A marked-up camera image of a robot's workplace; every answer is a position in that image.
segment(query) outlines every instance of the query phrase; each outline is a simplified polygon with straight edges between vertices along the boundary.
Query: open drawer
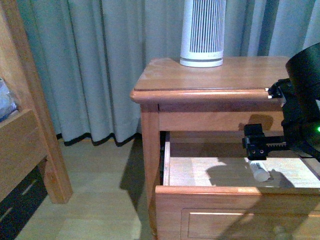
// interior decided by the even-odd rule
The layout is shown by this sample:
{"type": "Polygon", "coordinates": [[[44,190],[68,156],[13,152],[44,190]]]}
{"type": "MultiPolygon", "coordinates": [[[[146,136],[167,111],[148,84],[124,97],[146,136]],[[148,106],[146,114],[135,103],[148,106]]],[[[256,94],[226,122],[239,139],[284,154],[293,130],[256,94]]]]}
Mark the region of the open drawer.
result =
{"type": "Polygon", "coordinates": [[[315,159],[273,155],[271,178],[254,179],[237,143],[166,139],[157,186],[160,240],[320,239],[320,181],[315,159]]]}

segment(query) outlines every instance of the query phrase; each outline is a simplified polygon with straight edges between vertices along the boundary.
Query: wooden edge trim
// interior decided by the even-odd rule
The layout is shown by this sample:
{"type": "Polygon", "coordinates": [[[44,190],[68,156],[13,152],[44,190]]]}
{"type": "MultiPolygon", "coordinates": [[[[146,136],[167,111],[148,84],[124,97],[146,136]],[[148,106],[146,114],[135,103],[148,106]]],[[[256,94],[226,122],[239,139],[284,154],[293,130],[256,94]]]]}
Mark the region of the wooden edge trim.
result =
{"type": "Polygon", "coordinates": [[[155,187],[155,194],[215,194],[215,195],[313,195],[320,196],[320,188],[277,187],[223,187],[223,186],[162,186],[155,187]]]}
{"type": "Polygon", "coordinates": [[[264,89],[208,89],[208,90],[156,90],[130,93],[132,101],[138,104],[150,103],[196,103],[212,101],[268,101],[264,89]]]}

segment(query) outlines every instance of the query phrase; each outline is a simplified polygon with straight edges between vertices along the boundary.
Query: air purifier vent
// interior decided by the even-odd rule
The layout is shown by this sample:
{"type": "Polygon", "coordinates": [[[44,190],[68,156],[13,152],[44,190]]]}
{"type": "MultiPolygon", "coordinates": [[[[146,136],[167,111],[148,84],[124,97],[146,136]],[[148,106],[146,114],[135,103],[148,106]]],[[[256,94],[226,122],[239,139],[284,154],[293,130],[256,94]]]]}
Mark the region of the air purifier vent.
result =
{"type": "Polygon", "coordinates": [[[223,63],[226,0],[184,0],[180,63],[208,68],[223,63]]]}
{"type": "Polygon", "coordinates": [[[224,7],[223,0],[193,0],[191,53],[223,51],[224,21],[221,19],[224,18],[224,7]]]}

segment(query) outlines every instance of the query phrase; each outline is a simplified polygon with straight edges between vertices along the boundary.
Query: white tube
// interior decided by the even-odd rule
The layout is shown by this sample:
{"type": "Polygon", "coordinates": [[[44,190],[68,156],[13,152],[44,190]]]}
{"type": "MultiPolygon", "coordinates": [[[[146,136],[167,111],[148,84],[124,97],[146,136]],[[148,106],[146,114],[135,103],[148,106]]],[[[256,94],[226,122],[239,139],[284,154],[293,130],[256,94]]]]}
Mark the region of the white tube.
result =
{"type": "Polygon", "coordinates": [[[261,161],[249,161],[249,166],[255,180],[265,182],[270,178],[270,173],[261,161]]]}

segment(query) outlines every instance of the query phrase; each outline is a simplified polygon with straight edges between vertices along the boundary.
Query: grey curtain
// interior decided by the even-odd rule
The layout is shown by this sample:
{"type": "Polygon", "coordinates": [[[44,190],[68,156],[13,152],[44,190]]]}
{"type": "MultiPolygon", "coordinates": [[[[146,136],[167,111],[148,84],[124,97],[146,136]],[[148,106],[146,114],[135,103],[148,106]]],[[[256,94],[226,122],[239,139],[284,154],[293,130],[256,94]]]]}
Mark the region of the grey curtain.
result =
{"type": "MultiPolygon", "coordinates": [[[[183,0],[18,0],[54,128],[70,141],[139,131],[130,91],[151,58],[180,55],[183,0]]],[[[225,56],[320,42],[320,0],[227,0],[225,56]]]]}

